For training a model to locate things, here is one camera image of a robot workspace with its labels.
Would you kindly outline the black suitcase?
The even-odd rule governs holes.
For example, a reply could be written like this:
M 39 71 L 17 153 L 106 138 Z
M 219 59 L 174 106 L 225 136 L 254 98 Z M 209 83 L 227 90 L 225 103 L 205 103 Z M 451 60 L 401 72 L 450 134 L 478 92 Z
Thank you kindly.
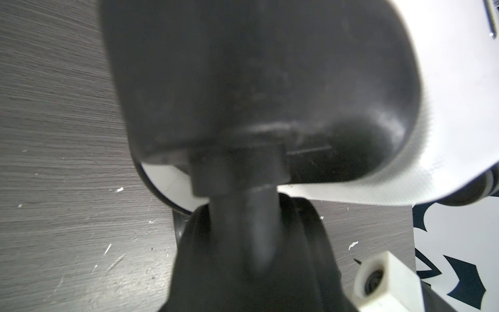
M 101 1 L 162 311 L 358 311 L 313 200 L 498 191 L 497 1 Z

